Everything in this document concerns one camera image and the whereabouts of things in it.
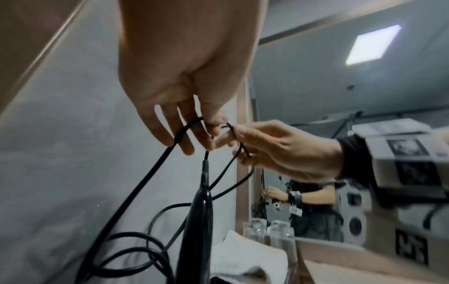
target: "white towel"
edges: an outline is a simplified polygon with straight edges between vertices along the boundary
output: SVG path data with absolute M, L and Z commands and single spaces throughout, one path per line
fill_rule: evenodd
M 212 248 L 210 277 L 232 284 L 284 284 L 287 254 L 229 231 L 222 243 Z

